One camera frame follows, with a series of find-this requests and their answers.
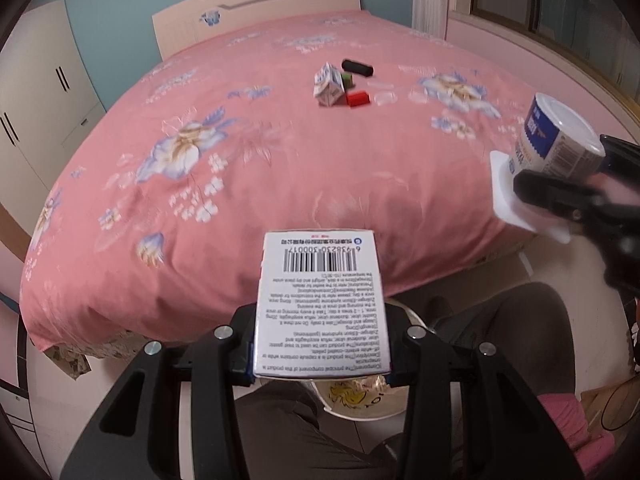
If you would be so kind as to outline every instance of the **headboard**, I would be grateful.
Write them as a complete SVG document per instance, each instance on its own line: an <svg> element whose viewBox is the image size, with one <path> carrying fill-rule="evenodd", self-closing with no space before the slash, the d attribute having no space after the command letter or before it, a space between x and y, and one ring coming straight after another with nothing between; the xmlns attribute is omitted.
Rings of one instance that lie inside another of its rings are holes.
<svg viewBox="0 0 640 480"><path fill-rule="evenodd" d="M203 40L255 23L359 10L360 0L184 0L153 15L162 60Z"/></svg>

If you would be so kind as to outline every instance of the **pink cloth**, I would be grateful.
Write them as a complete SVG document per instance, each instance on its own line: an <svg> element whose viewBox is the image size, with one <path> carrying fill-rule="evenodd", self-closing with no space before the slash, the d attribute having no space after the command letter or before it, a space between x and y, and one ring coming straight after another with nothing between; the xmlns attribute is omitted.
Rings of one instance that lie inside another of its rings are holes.
<svg viewBox="0 0 640 480"><path fill-rule="evenodd" d="M344 58L374 66L354 76L372 104L321 107L314 74ZM533 93L366 12L193 46L121 97L51 191L22 277L31 338L193 340L255 301L269 230L373 229L387 295L503 251L526 234L494 216L489 152L511 150Z"/></svg>
<svg viewBox="0 0 640 480"><path fill-rule="evenodd" d="M572 394L548 394L539 396L538 400L574 452L585 475L589 477L597 472L614 452L613 435L608 431L589 434L582 405Z"/></svg>

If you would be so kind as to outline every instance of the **blue label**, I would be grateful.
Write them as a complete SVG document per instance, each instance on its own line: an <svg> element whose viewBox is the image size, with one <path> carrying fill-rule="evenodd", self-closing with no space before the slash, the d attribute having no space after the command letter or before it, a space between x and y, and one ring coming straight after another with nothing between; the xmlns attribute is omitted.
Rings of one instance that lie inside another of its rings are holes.
<svg viewBox="0 0 640 480"><path fill-rule="evenodd" d="M538 102L534 98L524 124L524 131L536 153L542 158L546 158L554 142L556 142L556 137L560 130L538 107Z"/></svg>

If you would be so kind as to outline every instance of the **red object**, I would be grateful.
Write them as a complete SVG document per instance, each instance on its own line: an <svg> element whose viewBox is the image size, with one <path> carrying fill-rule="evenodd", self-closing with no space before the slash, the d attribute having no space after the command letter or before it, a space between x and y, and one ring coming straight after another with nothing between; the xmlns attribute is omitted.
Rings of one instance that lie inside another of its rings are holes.
<svg viewBox="0 0 640 480"><path fill-rule="evenodd" d="M369 98L369 94L367 94L364 90L347 94L347 104L351 108L356 106L368 105L370 102L371 99Z"/></svg>

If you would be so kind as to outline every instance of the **person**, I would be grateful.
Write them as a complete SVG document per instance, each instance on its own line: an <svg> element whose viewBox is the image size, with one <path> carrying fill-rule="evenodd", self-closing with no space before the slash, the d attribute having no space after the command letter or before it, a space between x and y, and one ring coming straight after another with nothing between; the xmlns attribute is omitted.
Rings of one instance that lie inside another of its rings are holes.
<svg viewBox="0 0 640 480"><path fill-rule="evenodd" d="M572 394L574 341L560 296L543 283L517 286L467 310L435 320L438 298L417 312L450 344L495 344L532 391ZM391 480L395 462L379 446L357 452L321 433L319 402L300 383L271 381L236 401L244 457L252 480Z"/></svg>

